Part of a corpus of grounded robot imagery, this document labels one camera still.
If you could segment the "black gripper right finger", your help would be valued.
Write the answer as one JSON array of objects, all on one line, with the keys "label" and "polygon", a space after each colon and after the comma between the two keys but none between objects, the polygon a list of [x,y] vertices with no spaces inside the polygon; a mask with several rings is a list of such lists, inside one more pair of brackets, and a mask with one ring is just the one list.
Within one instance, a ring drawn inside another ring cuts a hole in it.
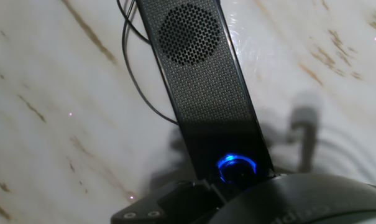
[{"label": "black gripper right finger", "polygon": [[274,178],[279,178],[283,176],[282,174],[274,172],[272,169],[269,169],[268,171],[266,171],[265,174],[268,179],[274,179]]}]

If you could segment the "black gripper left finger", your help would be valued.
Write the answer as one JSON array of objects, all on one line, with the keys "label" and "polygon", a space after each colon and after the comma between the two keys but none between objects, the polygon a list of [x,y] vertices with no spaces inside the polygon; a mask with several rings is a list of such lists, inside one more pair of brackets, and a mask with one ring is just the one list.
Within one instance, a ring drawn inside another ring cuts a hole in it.
[{"label": "black gripper left finger", "polygon": [[230,182],[170,182],[115,213],[110,223],[206,224],[236,196]]}]

